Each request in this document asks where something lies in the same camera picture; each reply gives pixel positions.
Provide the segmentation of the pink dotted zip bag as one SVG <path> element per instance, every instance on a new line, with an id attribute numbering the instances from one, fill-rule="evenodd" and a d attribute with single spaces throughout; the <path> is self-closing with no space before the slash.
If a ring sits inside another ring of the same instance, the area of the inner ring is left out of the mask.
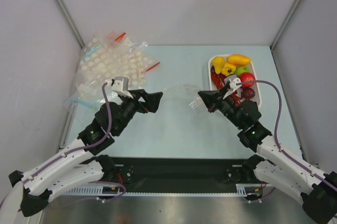
<path id="1" fill-rule="evenodd" d="M 202 89 L 195 84 L 179 84 L 163 90 L 165 100 L 173 100 L 180 103 L 185 108 L 189 108 L 196 113 L 205 110 L 205 105 L 198 92 Z"/>

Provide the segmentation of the yellow pear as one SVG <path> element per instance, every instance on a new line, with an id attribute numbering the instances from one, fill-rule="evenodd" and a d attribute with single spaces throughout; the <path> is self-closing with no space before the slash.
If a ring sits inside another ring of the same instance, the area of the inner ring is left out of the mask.
<path id="1" fill-rule="evenodd" d="M 212 59 L 212 65 L 214 66 L 214 71 L 216 74 L 222 73 L 225 63 L 226 63 L 225 58 L 221 56 L 216 56 Z"/>

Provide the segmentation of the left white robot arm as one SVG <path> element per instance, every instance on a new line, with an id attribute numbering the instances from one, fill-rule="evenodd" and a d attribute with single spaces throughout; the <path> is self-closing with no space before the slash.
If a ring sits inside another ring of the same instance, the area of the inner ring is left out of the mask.
<path id="1" fill-rule="evenodd" d="M 78 137 L 59 153 L 26 172 L 9 175 L 11 192 L 1 204 L 1 223 L 13 223 L 18 212 L 33 216 L 65 192 L 88 183 L 107 183 L 121 190 L 121 175 L 113 160 L 101 152 L 114 143 L 136 113 L 155 113 L 162 92 L 118 91 L 121 103 L 105 101 Z"/>

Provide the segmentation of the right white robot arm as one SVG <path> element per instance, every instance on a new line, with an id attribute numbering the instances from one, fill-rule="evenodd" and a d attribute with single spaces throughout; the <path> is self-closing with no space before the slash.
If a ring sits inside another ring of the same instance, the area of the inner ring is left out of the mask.
<path id="1" fill-rule="evenodd" d="M 336 217 L 336 172 L 325 171 L 299 158 L 276 141 L 260 122 L 253 101 L 237 105 L 223 90 L 199 91 L 210 113 L 220 111 L 240 132 L 240 142 L 255 152 L 243 169 L 248 182 L 258 179 L 296 200 L 316 223 L 330 223 Z"/>

